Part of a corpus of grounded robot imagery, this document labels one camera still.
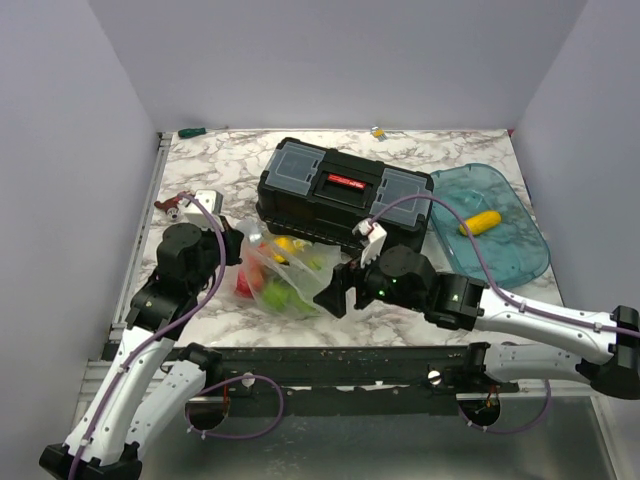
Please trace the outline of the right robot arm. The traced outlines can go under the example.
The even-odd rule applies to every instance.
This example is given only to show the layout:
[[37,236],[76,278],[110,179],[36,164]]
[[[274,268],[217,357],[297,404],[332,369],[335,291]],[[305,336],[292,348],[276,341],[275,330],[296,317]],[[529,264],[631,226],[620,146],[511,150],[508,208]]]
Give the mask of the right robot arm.
[[469,390],[520,379],[568,380],[609,397],[639,397],[639,313],[574,310],[527,299],[452,273],[437,272],[428,258],[398,245],[374,260],[336,266],[316,305],[346,314],[346,293],[355,308],[374,301],[421,313],[448,330],[503,333],[524,339],[515,346],[489,346],[464,362],[460,379]]

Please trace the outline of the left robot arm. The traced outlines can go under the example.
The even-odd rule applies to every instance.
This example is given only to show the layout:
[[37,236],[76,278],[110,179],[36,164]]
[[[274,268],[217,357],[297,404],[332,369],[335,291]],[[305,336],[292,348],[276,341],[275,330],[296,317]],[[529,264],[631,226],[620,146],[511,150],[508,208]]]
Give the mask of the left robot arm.
[[39,464],[56,479],[137,479],[151,444],[197,393],[209,395],[223,377],[222,356],[191,343],[161,383],[150,385],[190,317],[198,296],[213,293],[227,266],[241,262],[243,234],[191,223],[169,227],[157,265],[134,295],[117,353],[82,419]]

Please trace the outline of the clear plastic bag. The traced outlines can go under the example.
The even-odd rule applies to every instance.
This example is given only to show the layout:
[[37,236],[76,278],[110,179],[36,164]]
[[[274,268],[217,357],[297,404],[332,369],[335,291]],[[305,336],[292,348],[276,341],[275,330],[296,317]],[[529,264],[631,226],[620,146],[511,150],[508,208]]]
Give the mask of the clear plastic bag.
[[[249,273],[250,270],[259,270],[264,278],[264,286],[273,281],[286,283],[294,290],[291,307],[282,312],[270,309],[262,301],[262,291],[256,293],[253,298],[243,299],[253,301],[264,312],[287,318],[313,317],[323,313],[323,309],[313,303],[313,297],[329,284],[333,268],[346,259],[338,246],[288,235],[275,235],[251,219],[240,221],[236,229],[244,234],[245,239],[241,247],[242,263],[234,277],[235,295],[238,272],[244,270]],[[273,241],[279,236],[297,239],[300,252],[291,255],[276,247]],[[287,262],[276,262],[273,258],[274,252],[285,256]]]

